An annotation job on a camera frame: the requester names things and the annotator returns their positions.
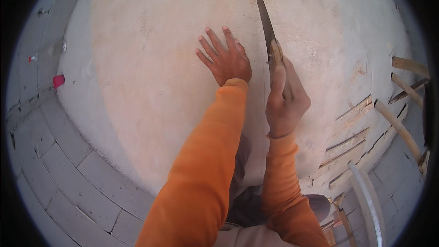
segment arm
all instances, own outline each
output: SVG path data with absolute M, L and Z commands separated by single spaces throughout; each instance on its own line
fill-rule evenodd
M 274 72 L 266 108 L 270 150 L 266 158 L 261 209 L 269 219 L 268 227 L 282 240 L 301 247 L 328 246 L 308 198 L 302 196 L 295 170 L 294 156 L 299 148 L 293 131 L 311 101 L 286 57 L 284 63 L 285 68 L 279 67 Z M 291 101 L 282 96 L 285 74 L 291 82 Z
M 229 52 L 216 47 L 218 55 L 211 55 L 205 39 L 199 38 L 214 63 L 195 50 L 221 87 L 175 159 L 136 246 L 212 246 L 227 217 L 251 68 L 242 57 L 244 48 L 229 29 L 223 30 Z M 210 29 L 206 32 L 214 46 L 221 46 Z

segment left hand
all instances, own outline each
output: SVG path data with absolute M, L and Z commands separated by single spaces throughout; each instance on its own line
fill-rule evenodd
M 198 40 L 206 50 L 208 56 L 211 57 L 213 63 L 199 49 L 195 49 L 195 53 L 210 69 L 220 87 L 231 78 L 240 78 L 248 83 L 252 78 L 252 68 L 245 54 L 244 47 L 239 43 L 238 39 L 233 38 L 227 26 L 223 26 L 222 31 L 226 36 L 229 51 L 226 51 L 222 47 L 215 33 L 210 28 L 206 28 L 206 34 L 209 36 L 218 54 L 212 50 L 202 35 L 198 36 Z

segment orange sleeve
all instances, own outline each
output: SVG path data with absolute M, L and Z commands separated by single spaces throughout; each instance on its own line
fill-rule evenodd
M 212 246 L 224 224 L 247 83 L 229 79 L 186 139 L 136 246 Z
M 295 169 L 299 147 L 294 134 L 270 139 L 261 210 L 268 228 L 283 241 L 300 247 L 329 246 L 307 197 L 302 196 Z

